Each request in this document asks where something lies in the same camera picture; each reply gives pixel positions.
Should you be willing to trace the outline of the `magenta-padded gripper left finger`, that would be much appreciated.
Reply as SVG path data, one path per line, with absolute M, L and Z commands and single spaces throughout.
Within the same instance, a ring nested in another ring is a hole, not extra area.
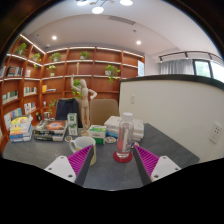
M 93 155 L 93 146 L 90 145 L 68 157 L 59 156 L 45 168 L 45 171 L 82 186 Z

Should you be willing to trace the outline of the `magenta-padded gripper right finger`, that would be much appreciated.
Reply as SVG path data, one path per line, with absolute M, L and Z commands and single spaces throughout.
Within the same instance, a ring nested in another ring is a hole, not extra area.
M 180 170 L 180 167 L 167 156 L 157 156 L 136 146 L 133 149 L 141 181 L 144 185 L 159 180 Z

